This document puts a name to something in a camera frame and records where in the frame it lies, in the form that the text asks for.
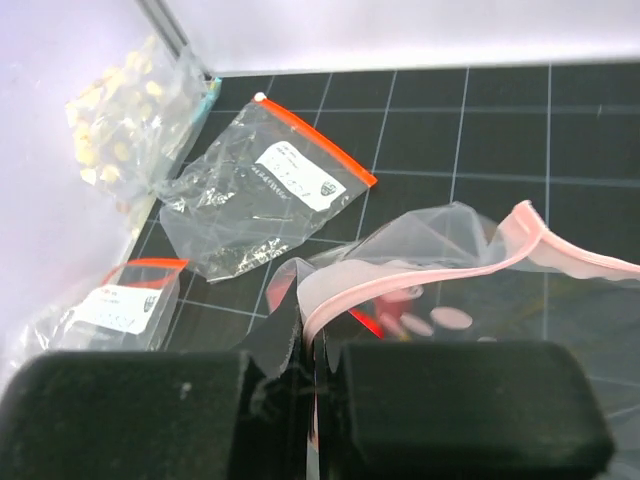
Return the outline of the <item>orange-zip bag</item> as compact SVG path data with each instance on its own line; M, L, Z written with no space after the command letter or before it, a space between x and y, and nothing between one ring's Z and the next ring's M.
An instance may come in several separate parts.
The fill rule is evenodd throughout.
M158 185L159 220L176 255L215 283L300 246L376 182L259 92L201 157Z
M14 361L49 350L153 351L177 306L188 261L138 258L90 280L26 321L11 344Z

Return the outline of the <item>orange-zip bag upper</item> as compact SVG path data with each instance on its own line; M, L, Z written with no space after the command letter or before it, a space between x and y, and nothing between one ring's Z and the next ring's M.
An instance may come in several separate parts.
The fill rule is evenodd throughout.
M300 246L376 182L259 92L201 157L158 185L159 220L176 255L215 283Z

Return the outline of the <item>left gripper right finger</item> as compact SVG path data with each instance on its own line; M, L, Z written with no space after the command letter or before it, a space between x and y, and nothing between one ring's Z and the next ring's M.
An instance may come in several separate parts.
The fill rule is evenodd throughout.
M615 453L548 341L349 342L318 407L324 479L592 479Z

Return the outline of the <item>clear pink-dotted zip bag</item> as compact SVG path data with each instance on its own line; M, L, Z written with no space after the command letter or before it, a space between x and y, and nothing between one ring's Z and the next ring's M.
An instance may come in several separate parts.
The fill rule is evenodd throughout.
M386 338L564 346L613 430L607 477L638 477L639 268L555 235L530 202L499 222L462 203L405 213L361 241L285 262L269 307L288 290L306 341L354 314Z

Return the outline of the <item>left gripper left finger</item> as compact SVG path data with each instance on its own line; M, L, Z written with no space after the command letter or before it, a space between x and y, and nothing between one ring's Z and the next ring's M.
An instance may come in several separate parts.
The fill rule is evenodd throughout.
M296 376L245 351L59 352L1 400L5 479L302 479Z

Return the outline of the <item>orange-zip bag lower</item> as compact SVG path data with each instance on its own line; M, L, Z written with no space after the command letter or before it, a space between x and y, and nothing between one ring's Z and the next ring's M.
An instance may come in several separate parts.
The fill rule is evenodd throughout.
M177 306L188 261L138 258L90 280L26 321L11 344L14 361L49 350L153 351Z

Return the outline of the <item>crumpled clear bag at wall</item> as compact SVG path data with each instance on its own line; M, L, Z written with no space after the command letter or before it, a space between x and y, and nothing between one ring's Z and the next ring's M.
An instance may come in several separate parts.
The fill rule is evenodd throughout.
M113 198L134 236L155 186L193 146L221 84L190 48L172 57L150 36L66 104L82 180Z

